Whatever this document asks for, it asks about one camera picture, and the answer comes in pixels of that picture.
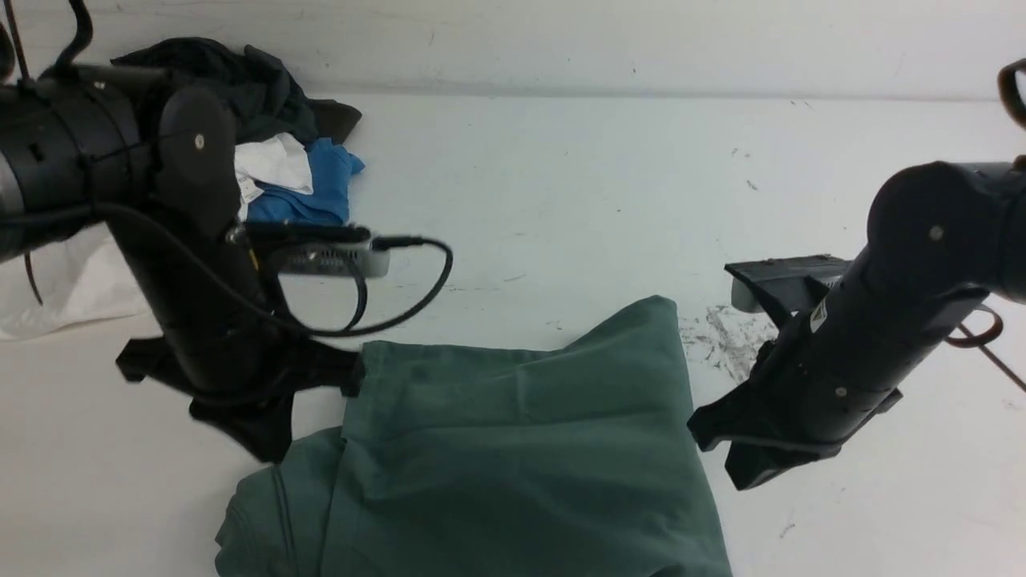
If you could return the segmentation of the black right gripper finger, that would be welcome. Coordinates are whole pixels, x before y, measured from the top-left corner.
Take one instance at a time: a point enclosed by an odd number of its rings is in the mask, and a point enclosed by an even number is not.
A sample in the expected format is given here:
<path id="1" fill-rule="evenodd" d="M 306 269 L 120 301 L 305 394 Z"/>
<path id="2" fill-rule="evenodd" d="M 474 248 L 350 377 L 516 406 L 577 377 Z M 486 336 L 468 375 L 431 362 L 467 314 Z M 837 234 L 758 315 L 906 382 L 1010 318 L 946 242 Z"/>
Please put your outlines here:
<path id="1" fill-rule="evenodd" d="M 837 454 L 837 450 L 808 453 L 804 450 L 783 450 L 733 443 L 725 460 L 725 471 L 728 472 L 734 488 L 752 490 L 793 468 L 832 458 Z"/>

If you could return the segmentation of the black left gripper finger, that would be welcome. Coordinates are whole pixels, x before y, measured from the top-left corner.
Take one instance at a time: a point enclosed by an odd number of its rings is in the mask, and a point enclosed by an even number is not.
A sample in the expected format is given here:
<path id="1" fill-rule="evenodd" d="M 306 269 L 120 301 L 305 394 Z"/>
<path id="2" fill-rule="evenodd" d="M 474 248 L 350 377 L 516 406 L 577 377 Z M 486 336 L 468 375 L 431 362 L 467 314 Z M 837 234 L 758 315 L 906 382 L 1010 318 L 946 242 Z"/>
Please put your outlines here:
<path id="1" fill-rule="evenodd" d="M 279 463 L 293 441 L 293 395 L 254 403 L 209 406 L 192 401 L 190 417 L 227 435 L 256 462 Z"/>

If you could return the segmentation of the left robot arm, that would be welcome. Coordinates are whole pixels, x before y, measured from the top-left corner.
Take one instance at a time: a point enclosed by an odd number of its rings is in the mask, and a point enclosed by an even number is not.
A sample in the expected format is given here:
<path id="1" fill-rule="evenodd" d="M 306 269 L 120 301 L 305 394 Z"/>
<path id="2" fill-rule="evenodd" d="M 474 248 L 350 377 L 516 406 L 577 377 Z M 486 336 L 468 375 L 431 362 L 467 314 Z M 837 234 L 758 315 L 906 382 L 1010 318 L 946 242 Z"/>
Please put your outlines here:
<path id="1" fill-rule="evenodd" d="M 233 115 L 168 71 L 73 67 L 2 88 L 2 259 L 105 224 L 161 329 L 117 357 L 127 382 L 191 398 L 191 417 L 256 461 L 292 445 L 298 391 L 333 386 L 356 354 L 297 325 L 270 228 L 238 226 Z"/>

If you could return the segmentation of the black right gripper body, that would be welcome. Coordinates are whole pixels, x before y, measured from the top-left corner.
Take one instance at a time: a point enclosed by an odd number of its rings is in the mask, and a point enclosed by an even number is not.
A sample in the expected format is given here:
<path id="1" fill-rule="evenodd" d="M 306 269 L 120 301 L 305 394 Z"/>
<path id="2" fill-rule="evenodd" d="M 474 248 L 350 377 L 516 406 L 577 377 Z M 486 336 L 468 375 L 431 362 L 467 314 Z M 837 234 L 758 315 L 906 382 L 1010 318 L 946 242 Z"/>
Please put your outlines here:
<path id="1" fill-rule="evenodd" d="M 703 450 L 718 443 L 745 443 L 808 453 L 840 451 L 854 432 L 874 416 L 902 401 L 894 384 L 862 389 L 854 383 L 849 337 L 831 339 L 826 297 L 810 309 L 791 312 L 770 300 L 766 314 L 778 335 L 759 350 L 749 376 L 721 399 L 699 408 L 689 429 Z"/>

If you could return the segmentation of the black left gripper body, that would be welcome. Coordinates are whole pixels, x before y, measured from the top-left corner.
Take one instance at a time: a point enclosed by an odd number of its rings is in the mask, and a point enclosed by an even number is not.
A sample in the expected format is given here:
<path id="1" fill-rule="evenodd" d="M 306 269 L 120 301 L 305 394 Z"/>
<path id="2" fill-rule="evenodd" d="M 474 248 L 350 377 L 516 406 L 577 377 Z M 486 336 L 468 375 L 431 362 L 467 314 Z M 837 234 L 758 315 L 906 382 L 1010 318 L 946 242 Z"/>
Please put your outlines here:
<path id="1" fill-rule="evenodd" d="M 358 352 L 300 337 L 261 352 L 232 347 L 188 352 L 166 337 L 145 337 L 128 341 L 115 364 L 127 382 L 152 379 L 198 401 L 263 401 L 322 386 L 353 394 L 362 383 Z"/>

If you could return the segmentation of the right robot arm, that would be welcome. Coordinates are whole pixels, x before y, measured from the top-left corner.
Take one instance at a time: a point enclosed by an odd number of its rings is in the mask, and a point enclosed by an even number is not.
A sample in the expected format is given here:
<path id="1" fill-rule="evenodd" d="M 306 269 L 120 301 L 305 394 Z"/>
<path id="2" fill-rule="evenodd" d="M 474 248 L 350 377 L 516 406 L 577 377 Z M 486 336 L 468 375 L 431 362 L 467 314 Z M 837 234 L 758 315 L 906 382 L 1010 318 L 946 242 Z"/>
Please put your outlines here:
<path id="1" fill-rule="evenodd" d="M 729 443 L 738 490 L 836 456 L 902 397 L 900 383 L 944 342 L 979 348 L 1003 332 L 953 337 L 992 295 L 1024 302 L 1024 158 L 931 162 L 891 176 L 867 242 L 829 255 L 731 263 L 732 304 L 778 335 L 743 383 L 696 409 L 699 450 Z"/>

